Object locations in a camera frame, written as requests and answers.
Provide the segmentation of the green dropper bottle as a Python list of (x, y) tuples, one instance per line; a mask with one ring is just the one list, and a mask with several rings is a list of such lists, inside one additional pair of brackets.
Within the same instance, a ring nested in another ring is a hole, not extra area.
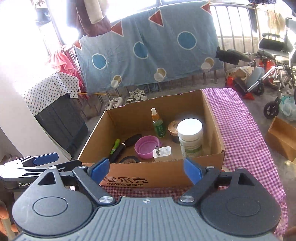
[(163, 138), (166, 135), (166, 128), (164, 126), (164, 122), (159, 116), (155, 108), (152, 108), (151, 112), (152, 112), (151, 117), (152, 117), (152, 124), (154, 126), (154, 130), (158, 137)]

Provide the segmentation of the small cardboard box on floor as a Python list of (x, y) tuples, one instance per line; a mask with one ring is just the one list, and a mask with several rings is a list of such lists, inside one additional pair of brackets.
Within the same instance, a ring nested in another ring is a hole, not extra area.
[(295, 138), (295, 127), (275, 117), (266, 133), (265, 141), (287, 160), (295, 162)]

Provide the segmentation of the white power adapter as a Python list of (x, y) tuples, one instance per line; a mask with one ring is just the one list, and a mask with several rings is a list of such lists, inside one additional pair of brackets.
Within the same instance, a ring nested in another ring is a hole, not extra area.
[(156, 147), (153, 150), (153, 159), (155, 162), (172, 161), (172, 152), (170, 146)]

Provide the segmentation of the brown cardboard box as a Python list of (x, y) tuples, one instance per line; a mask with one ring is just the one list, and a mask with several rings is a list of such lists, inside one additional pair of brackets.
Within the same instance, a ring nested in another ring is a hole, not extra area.
[(106, 110), (79, 154), (84, 164), (108, 158), (101, 185), (130, 188), (186, 187), (185, 156), (177, 125), (199, 120), (203, 138), (189, 141), (187, 157), (202, 166), (221, 169), (225, 148), (208, 98), (201, 90), (134, 102)]

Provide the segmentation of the black tape roll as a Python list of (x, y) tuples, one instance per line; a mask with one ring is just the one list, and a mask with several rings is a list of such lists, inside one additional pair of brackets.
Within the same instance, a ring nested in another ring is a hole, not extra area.
[(127, 156), (121, 159), (119, 163), (140, 163), (140, 160), (136, 156)]

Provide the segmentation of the white polka dot cloth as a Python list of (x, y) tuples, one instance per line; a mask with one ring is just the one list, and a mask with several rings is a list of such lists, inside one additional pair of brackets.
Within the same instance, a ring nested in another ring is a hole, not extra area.
[(22, 94), (22, 97), (31, 113), (36, 116), (60, 97), (68, 95), (70, 98), (77, 98), (78, 92), (79, 79), (77, 77), (63, 72), (55, 72), (30, 87)]

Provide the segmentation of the brown white sneaker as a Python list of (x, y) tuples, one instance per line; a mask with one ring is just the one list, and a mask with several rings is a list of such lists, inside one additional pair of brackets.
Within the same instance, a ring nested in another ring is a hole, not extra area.
[(147, 95), (144, 90), (136, 89), (135, 91), (135, 100), (136, 101), (145, 101), (147, 100)]
[(132, 103), (132, 102), (136, 102), (136, 101), (141, 101), (141, 97), (139, 96), (139, 92), (130, 91), (129, 97), (126, 100), (126, 103)]

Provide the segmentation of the gold lid jar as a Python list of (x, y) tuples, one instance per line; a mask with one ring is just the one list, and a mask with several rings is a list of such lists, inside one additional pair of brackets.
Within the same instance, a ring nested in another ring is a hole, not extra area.
[(179, 120), (171, 121), (168, 125), (168, 132), (171, 137), (178, 137), (178, 124), (180, 123)]

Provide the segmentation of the pink collapsible cup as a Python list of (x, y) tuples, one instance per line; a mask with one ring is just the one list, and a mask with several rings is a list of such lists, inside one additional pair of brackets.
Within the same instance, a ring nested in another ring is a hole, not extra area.
[(141, 137), (135, 143), (134, 150), (139, 158), (147, 160), (153, 158), (153, 150), (160, 146), (160, 140), (155, 136), (149, 135)]

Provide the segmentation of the green tube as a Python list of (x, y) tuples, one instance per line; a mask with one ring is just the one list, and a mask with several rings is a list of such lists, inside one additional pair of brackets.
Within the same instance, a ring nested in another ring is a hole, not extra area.
[(121, 143), (120, 139), (117, 138), (116, 141), (114, 142), (114, 145), (113, 145), (111, 151), (110, 151), (110, 155), (112, 155), (115, 152), (115, 150), (119, 147), (120, 143)]

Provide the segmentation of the brown white sneaker right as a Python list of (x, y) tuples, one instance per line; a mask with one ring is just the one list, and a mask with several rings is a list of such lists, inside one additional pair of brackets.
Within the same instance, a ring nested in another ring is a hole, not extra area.
[(147, 95), (144, 90), (136, 89), (135, 91), (135, 100), (136, 101), (145, 101), (147, 100)]

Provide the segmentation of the dark grey storage cabinet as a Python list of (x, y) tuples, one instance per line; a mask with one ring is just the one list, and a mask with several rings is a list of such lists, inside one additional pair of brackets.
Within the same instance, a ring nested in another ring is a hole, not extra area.
[(85, 120), (69, 94), (59, 97), (35, 118), (71, 156), (76, 153), (88, 133)]

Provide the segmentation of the wheelchair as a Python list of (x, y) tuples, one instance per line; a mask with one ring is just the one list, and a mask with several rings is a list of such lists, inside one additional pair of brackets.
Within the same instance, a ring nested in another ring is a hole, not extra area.
[(277, 90), (274, 101), (268, 102), (263, 108), (264, 116), (272, 120), (280, 112), (282, 96), (295, 99), (295, 44), (290, 40), (295, 33), (295, 20), (285, 19), (285, 36), (263, 33), (258, 51), (252, 53), (255, 59), (234, 49), (221, 50), (217, 48), (216, 58), (220, 61), (237, 65), (239, 61), (247, 62), (253, 68), (252, 73), (245, 79), (234, 77), (230, 84), (241, 97), (253, 93), (263, 95), (264, 85)]

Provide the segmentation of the white supplement bottle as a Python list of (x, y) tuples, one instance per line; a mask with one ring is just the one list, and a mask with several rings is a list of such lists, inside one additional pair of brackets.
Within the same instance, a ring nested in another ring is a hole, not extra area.
[(178, 126), (178, 137), (183, 158), (201, 156), (203, 145), (203, 125), (195, 118), (182, 120)]

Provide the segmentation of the brown white sneaker left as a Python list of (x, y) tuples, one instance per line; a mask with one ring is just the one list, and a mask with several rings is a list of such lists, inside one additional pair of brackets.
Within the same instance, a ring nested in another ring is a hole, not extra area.
[(132, 102), (136, 102), (136, 101), (141, 101), (141, 97), (139, 96), (139, 92), (130, 91), (129, 97), (126, 100), (126, 103), (132, 103)]

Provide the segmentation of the blue patterned bedsheet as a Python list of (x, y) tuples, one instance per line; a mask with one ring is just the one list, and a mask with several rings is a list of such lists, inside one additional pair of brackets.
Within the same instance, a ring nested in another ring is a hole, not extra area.
[(158, 6), (83, 37), (76, 56), (89, 94), (157, 84), (219, 70), (219, 46), (207, 1)]

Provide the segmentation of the pink checkered tablecloth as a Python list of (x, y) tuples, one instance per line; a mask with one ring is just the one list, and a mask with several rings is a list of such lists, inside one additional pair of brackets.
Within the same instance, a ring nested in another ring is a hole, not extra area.
[[(249, 171), (280, 205), (281, 219), (274, 234), (282, 237), (288, 226), (283, 185), (255, 120), (231, 88), (168, 94), (107, 110), (81, 152), (80, 161), (90, 163), (108, 157), (116, 139), (125, 140), (138, 133), (155, 136), (152, 108), (157, 110), (165, 126), (187, 118), (200, 120), (204, 140), (201, 156), (195, 161), (203, 166), (226, 167), (230, 171), (243, 167)], [(192, 185), (183, 171), (180, 145), (173, 142), (169, 134), (160, 142), (171, 147), (171, 159), (155, 162), (149, 158), (127, 165), (115, 161), (101, 183), (103, 188), (116, 198), (179, 198)]]

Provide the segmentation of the black cylindrical bottle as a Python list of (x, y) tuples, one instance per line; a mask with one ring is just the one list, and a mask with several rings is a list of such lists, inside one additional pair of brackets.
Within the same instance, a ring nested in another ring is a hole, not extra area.
[(109, 161), (111, 163), (115, 163), (118, 158), (120, 157), (120, 155), (123, 153), (123, 151), (128, 148), (131, 147), (133, 145), (135, 145), (135, 143), (142, 137), (142, 134), (136, 134), (133, 135), (131, 137), (129, 137), (128, 139), (122, 141), (119, 146), (115, 149), (115, 151), (109, 156)]

